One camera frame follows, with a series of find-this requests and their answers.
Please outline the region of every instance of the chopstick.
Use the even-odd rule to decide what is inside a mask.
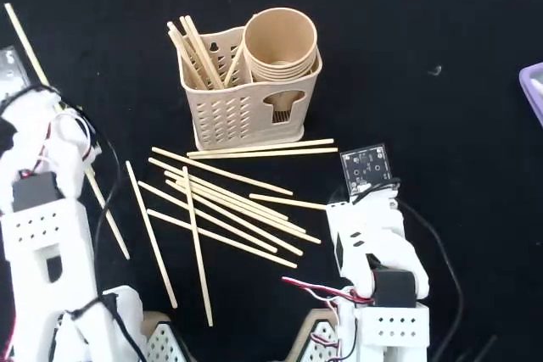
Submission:
[[[224,153],[224,154],[201,154],[194,157],[197,160],[204,159],[240,159],[247,157],[276,157],[276,156],[299,156],[302,154],[321,154],[336,153],[338,148],[301,148],[296,150],[276,150],[267,152],[249,152],[249,153]]]
[[[208,326],[213,326],[210,292],[208,290],[207,279],[205,277],[204,258],[202,257],[202,248],[200,247],[198,227],[196,226],[196,214],[194,213],[193,194],[190,188],[190,180],[188,179],[187,166],[183,167],[183,174],[185,175],[185,194],[187,195],[188,215],[190,218],[191,231],[193,233],[194,252],[196,252],[196,263],[198,264],[200,286],[202,288],[202,297],[204,298],[205,315],[207,317]]]
[[[166,194],[165,192],[159,190],[158,188],[152,187],[149,184],[146,184],[146,183],[144,183],[142,181],[139,181],[138,185],[141,188],[143,188],[144,190],[147,190],[147,191],[153,193],[154,195],[156,195],[158,197],[161,197],[161,198],[165,199],[166,201],[169,201],[169,202],[177,205],[178,207],[181,207],[183,209],[188,209],[188,206],[183,201],[181,201],[180,199],[177,199],[175,197],[172,197],[170,194]],[[230,231],[231,233],[236,234],[239,237],[242,237],[243,239],[246,239],[246,240],[254,243],[255,245],[260,246],[261,248],[264,248],[265,250],[269,250],[272,253],[277,252],[277,248],[273,247],[272,245],[270,245],[270,244],[268,244],[268,243],[266,243],[264,241],[261,241],[260,239],[258,239],[256,237],[252,237],[250,234],[248,234],[248,233],[246,233],[244,231],[240,231],[238,228],[230,226],[226,222],[223,222],[222,220],[218,220],[216,217],[214,217],[212,215],[209,215],[209,214],[205,213],[204,211],[201,211],[199,209],[194,209],[194,213],[197,216],[200,216],[200,217],[208,220],[209,222],[213,222],[215,225],[220,226],[221,228],[226,229],[227,231]]]
[[[173,288],[171,287],[170,277],[168,276],[168,272],[166,271],[164,260],[162,259],[162,254],[160,253],[159,244],[156,242],[156,236],[154,235],[153,227],[151,226],[151,221],[149,220],[149,217],[147,215],[147,211],[143,203],[142,194],[139,191],[139,188],[137,186],[134,170],[132,169],[132,166],[130,165],[129,161],[126,161],[126,170],[128,171],[128,176],[130,177],[130,183],[132,184],[132,188],[134,189],[134,194],[136,195],[137,205],[139,206],[140,211],[142,212],[143,223],[145,224],[145,228],[147,229],[147,233],[149,235],[149,241],[151,242],[151,246],[153,247],[154,257],[156,258],[156,261],[159,264],[160,274],[162,275],[162,280],[164,281],[166,291],[168,292],[168,297],[170,298],[171,307],[176,309],[177,308],[176,295],[174,294]]]
[[[172,172],[170,172],[170,171],[168,171],[168,170],[164,172],[164,175],[165,175],[166,177],[170,177],[170,178],[172,178],[172,179],[174,179],[174,180],[176,180],[176,181],[182,181],[182,177],[181,177],[180,175],[174,174],[174,173],[172,173]],[[199,184],[199,182],[196,181],[196,180],[191,179],[191,181],[194,181],[194,182],[196,183],[193,187],[196,187],[198,190],[205,191],[205,192],[207,192],[209,195],[213,195],[215,198],[218,198],[219,201],[217,201],[217,202],[221,203],[222,201],[226,201],[227,204],[223,203],[223,206],[228,206],[228,204],[229,204],[229,205],[232,205],[232,206],[234,206],[234,207],[240,207],[240,208],[242,208],[242,209],[244,209],[244,210],[246,210],[246,211],[249,211],[249,212],[251,212],[251,213],[258,214],[258,215],[260,215],[260,216],[263,216],[264,218],[267,218],[267,219],[269,219],[269,220],[276,221],[276,222],[278,222],[278,223],[280,223],[280,224],[281,224],[281,223],[283,223],[284,225],[287,225],[287,224],[288,224],[288,222],[285,222],[285,219],[278,218],[278,217],[276,217],[274,214],[269,214],[269,213],[267,213],[267,212],[265,212],[265,211],[260,210],[258,207],[255,207],[255,206],[252,206],[252,205],[248,205],[248,204],[246,204],[245,202],[239,201],[239,200],[237,200],[236,198],[232,198],[232,197],[230,197],[230,196],[228,196],[228,195],[225,195],[225,194],[223,194],[222,192],[218,192],[217,190],[214,190],[214,189],[205,187],[204,185]],[[297,230],[299,230],[300,232],[305,232],[305,229],[302,229],[302,228],[300,228],[300,227],[298,227],[298,226],[295,227],[294,229],[297,229]]]
[[[183,182],[184,182],[184,180],[182,178],[180,178],[179,180],[177,180],[176,184],[178,186],[182,186]],[[245,216],[248,216],[248,217],[253,218],[255,220],[259,220],[263,224],[267,224],[267,225],[273,226],[273,227],[277,227],[277,225],[283,225],[283,226],[287,226],[289,228],[292,228],[292,229],[294,229],[296,231],[299,231],[301,233],[305,233],[305,229],[302,229],[302,228],[300,228],[299,226],[297,226],[297,225],[295,225],[293,223],[287,222],[285,220],[277,220],[277,219],[271,220],[271,219],[266,218],[265,216],[263,216],[261,214],[257,214],[256,212],[253,212],[251,209],[246,209],[244,207],[241,207],[237,203],[235,203],[235,202],[233,203],[232,201],[229,201],[229,200],[225,199],[227,197],[219,195],[220,193],[218,193],[217,191],[206,189],[205,187],[198,186],[198,184],[194,184],[193,188],[194,188],[194,191],[199,196],[210,199],[211,201],[215,201],[216,203],[219,203],[223,207],[233,209],[234,211],[239,212],[239,213],[241,213],[241,214],[243,214]]]
[[[305,148],[308,146],[321,146],[323,144],[332,144],[332,143],[333,143],[333,139],[306,140],[304,142],[268,144],[265,146],[252,146],[249,148],[219,148],[217,150],[203,150],[199,152],[188,152],[187,156],[189,158],[197,159],[198,156],[205,156],[207,154],[263,152],[266,150],[279,150],[282,148]]]
[[[293,205],[294,207],[320,209],[321,211],[326,211],[326,205],[322,203],[307,203],[306,201],[271,197],[269,195],[260,195],[260,194],[249,194],[249,197],[253,199],[259,199],[260,201],[267,201],[268,203],[284,203],[286,205]]]
[[[173,225],[181,226],[189,230],[191,229],[191,226],[188,223],[183,222],[181,220],[177,220],[176,218],[173,218],[171,216],[161,214],[160,212],[154,211],[152,209],[148,209],[147,213],[151,216],[154,216],[155,218],[159,218],[161,220],[165,220],[166,222],[170,222]],[[222,242],[222,243],[225,243],[226,245],[230,245],[234,248],[243,250],[247,253],[252,253],[256,256],[260,256],[261,258],[271,260],[272,262],[278,263],[280,265],[291,267],[293,269],[296,269],[298,267],[295,263],[288,262],[287,260],[282,259],[278,256],[263,252],[259,249],[252,248],[251,246],[244,245],[243,243],[233,241],[232,239],[228,239],[227,237],[223,237],[221,235],[207,231],[205,229],[198,228],[198,233],[205,237],[210,237],[211,239],[215,239],[218,242]]]
[[[186,190],[183,187],[178,186],[175,182],[167,180],[166,184],[168,184],[170,187],[176,189],[179,192],[186,193]],[[194,199],[196,201],[199,201],[200,203],[202,203],[206,207],[213,209],[214,211],[218,212],[219,214],[222,214],[222,215],[226,216],[227,218],[230,218],[231,220],[234,220],[235,222],[238,222],[240,225],[245,226],[250,231],[253,231],[254,233],[258,233],[261,237],[265,237],[266,239],[270,240],[271,242],[274,242],[276,245],[287,249],[289,252],[297,254],[298,256],[301,256],[302,254],[304,254],[304,252],[302,252],[298,248],[294,247],[290,243],[286,243],[284,240],[279,239],[278,237],[272,235],[271,233],[269,233],[267,231],[264,231],[263,229],[260,229],[258,226],[254,226],[250,222],[248,222],[248,221],[246,221],[246,220],[244,220],[242,218],[239,218],[237,215],[233,214],[232,212],[230,212],[230,211],[228,211],[228,210],[226,210],[226,209],[224,209],[224,208],[222,208],[222,207],[220,207],[218,205],[215,205],[211,201],[208,201],[207,199],[205,199],[205,198],[203,198],[203,197],[201,197],[201,196],[199,196],[197,194],[194,194]],[[302,234],[300,232],[297,232],[297,231],[294,231],[294,230],[289,231],[288,233],[291,233],[292,235],[295,235],[295,234],[304,235],[304,234]]]
[[[151,150],[154,153],[161,154],[163,156],[169,157],[170,159],[181,161],[182,163],[190,164],[190,165],[193,165],[194,167],[199,167],[202,170],[208,170],[208,171],[210,171],[212,173],[215,173],[215,174],[218,174],[218,175],[223,175],[223,176],[228,177],[228,178],[232,178],[233,180],[245,182],[247,184],[251,184],[253,186],[257,186],[257,187],[260,187],[260,188],[265,188],[265,189],[270,190],[270,191],[279,192],[280,194],[294,195],[292,191],[286,190],[284,188],[276,187],[276,186],[273,186],[272,184],[268,184],[266,182],[253,180],[252,178],[248,178],[248,177],[245,177],[243,175],[237,175],[237,174],[231,173],[229,171],[221,170],[221,169],[218,169],[216,167],[213,167],[212,165],[207,165],[207,164],[204,164],[204,163],[200,163],[199,161],[195,161],[195,160],[192,160],[192,159],[187,159],[186,157],[180,156],[179,154],[174,154],[174,153],[168,152],[167,150],[164,150],[163,148],[153,147],[153,148],[151,148]]]
[[[238,46],[238,50],[236,51],[236,55],[232,59],[232,63],[230,64],[230,68],[228,69],[227,76],[224,77],[224,87],[228,88],[228,84],[230,83],[230,79],[232,78],[232,75],[234,71],[236,70],[236,66],[238,65],[239,59],[243,53],[244,44],[241,43]]]
[[[36,75],[40,82],[42,84],[50,86],[48,78],[45,75],[45,72],[43,71],[42,65],[40,64],[40,61],[37,59],[36,54],[34,53],[34,48],[32,48],[31,42],[28,40],[28,37],[26,36],[25,30],[23,29],[22,24],[19,21],[19,18],[17,17],[17,14],[15,13],[15,10],[11,3],[5,3],[3,5],[6,9],[6,12],[8,13],[9,21],[11,21],[11,25],[14,27],[15,33],[17,34],[17,37],[19,38],[19,41],[23,48],[25,49],[26,56],[31,61],[32,68],[36,72]],[[58,103],[54,104],[54,110],[55,112],[60,112],[62,108]],[[104,195],[102,194],[102,191],[100,190],[100,186],[96,182],[96,178],[94,178],[94,171],[92,170],[92,167],[89,166],[87,170],[85,170],[85,176],[87,177],[88,183],[91,185],[92,192],[94,193],[94,196],[98,200],[98,203],[100,204],[100,207],[104,209],[105,207],[105,199]],[[122,238],[122,235],[119,231],[119,226],[117,226],[117,223],[115,222],[115,219],[113,218],[113,215],[109,210],[105,213],[105,218],[108,220],[109,227],[111,228],[111,231],[113,232],[113,235],[115,236],[115,239],[117,240],[117,244],[119,245],[119,248],[121,252],[125,255],[126,260],[130,259],[130,254],[128,253],[128,248],[126,247],[125,241]]]
[[[169,176],[170,178],[176,178],[176,177],[181,177],[182,176],[182,171],[179,170],[177,167],[174,167],[173,165],[163,163],[160,160],[153,159],[152,157],[149,158],[148,161],[149,161],[149,163],[154,164],[154,165],[160,167],[161,169],[164,169],[165,170],[165,176]],[[190,179],[190,181],[194,181],[194,182],[200,184],[201,186],[208,187],[210,190],[215,190],[215,191],[217,191],[217,192],[219,192],[219,193],[221,193],[223,195],[226,195],[226,196],[228,196],[228,197],[230,197],[232,199],[235,199],[237,201],[241,201],[242,203],[245,203],[250,207],[254,207],[255,209],[258,209],[259,211],[265,212],[265,213],[270,215],[269,217],[278,218],[280,220],[288,220],[287,215],[281,214],[280,212],[277,212],[277,211],[275,211],[273,209],[265,207],[264,205],[256,203],[255,201],[251,201],[250,199],[247,199],[246,197],[242,197],[241,195],[237,195],[234,192],[230,192],[228,190],[225,190],[224,188],[216,186],[215,184],[213,184],[211,182],[208,182],[206,180],[202,180],[201,178],[198,178],[195,175],[189,175],[188,178]]]
[[[175,32],[174,30],[170,30],[168,31],[168,36],[170,36],[171,41],[176,46],[176,49],[179,52],[179,55],[181,55],[183,63],[185,63],[185,65],[188,67],[188,71],[190,72],[191,76],[196,82],[196,88],[207,89],[207,86],[205,86],[204,82],[202,81],[202,77],[199,75],[198,71],[194,68],[193,63],[190,60],[190,57],[188,56],[187,50],[181,41],[181,38],[182,38],[181,33]]]
[[[213,64],[213,61],[211,61],[210,55],[207,53],[207,49],[205,48],[205,45],[202,42],[196,27],[194,26],[193,20],[190,18],[190,16],[181,16],[179,21],[181,21],[183,29],[187,33],[190,42],[193,44],[194,51],[196,54],[198,54],[198,57],[202,62],[202,67],[204,68],[207,76],[210,78],[211,84],[213,84],[215,89],[224,89],[221,77],[217,73],[215,65]]]

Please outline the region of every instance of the black circuit board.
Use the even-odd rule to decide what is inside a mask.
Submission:
[[[390,167],[383,144],[341,153],[341,165],[349,195],[366,189],[367,184],[390,180]]]
[[[29,86],[19,55],[13,47],[0,50],[0,100]]]

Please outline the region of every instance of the black fabric surface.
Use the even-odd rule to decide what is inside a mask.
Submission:
[[[444,360],[498,336],[486,360],[532,360],[540,350],[543,295],[543,135],[518,72],[543,59],[543,0],[1,0],[13,3],[50,81],[94,118],[137,176],[162,185],[147,164],[151,146],[193,150],[190,114],[165,22],[191,14],[201,32],[242,25],[259,10],[290,6],[316,22],[324,69],[305,122],[306,139],[334,137],[341,150],[386,143],[400,195],[435,225],[463,285],[467,308]],[[5,14],[0,45],[22,49]],[[439,75],[431,75],[436,66]],[[326,202],[343,185],[337,155],[212,163]],[[105,152],[94,166],[107,191]],[[255,188],[193,171],[235,192]],[[149,194],[150,208],[181,210]],[[94,226],[98,205],[83,201]],[[154,221],[179,309],[172,310],[141,215],[125,182],[113,214],[132,254],[124,260],[108,227],[100,247],[104,287],[131,284],[145,309],[169,314],[200,362],[283,359],[311,308],[281,275],[342,287],[326,217],[288,208],[323,240],[289,239],[305,250],[289,270],[202,238],[216,327],[205,324],[190,234]],[[215,230],[205,221],[201,226]],[[406,233],[430,276],[433,346],[456,294],[428,233],[406,217]],[[289,253],[281,251],[289,259]],[[0,338],[12,318],[11,281],[0,264]]]

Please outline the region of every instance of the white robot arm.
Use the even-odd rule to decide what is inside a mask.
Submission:
[[[52,92],[28,92],[3,115],[17,130],[13,148],[0,158],[0,209],[17,315],[14,350],[25,362],[48,360],[58,317],[98,297],[87,212],[77,199],[84,171],[100,151],[89,124],[73,109],[57,113],[58,101]],[[57,280],[48,270],[51,259],[62,265]],[[128,333],[145,349],[137,292],[112,292]],[[57,362],[139,360],[100,302],[79,318],[64,314],[56,343]]]
[[[359,203],[351,199],[327,206],[340,275],[353,282],[360,297],[375,300],[373,305],[362,306],[344,298],[336,300],[339,314],[336,334],[340,355],[345,358],[341,360],[346,362],[427,360],[429,313],[415,298],[428,296],[428,275],[414,247],[405,239],[396,195],[397,190],[389,187],[369,193]],[[386,268],[385,273],[399,274],[378,279],[372,260]],[[414,283],[411,293],[409,278],[405,280],[409,276]],[[392,292],[398,290],[403,290],[400,298],[397,292]]]

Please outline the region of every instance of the paper cup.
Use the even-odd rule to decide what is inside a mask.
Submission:
[[[243,35],[244,52],[251,67],[272,72],[312,62],[316,28],[305,14],[292,8],[270,8],[255,14]]]

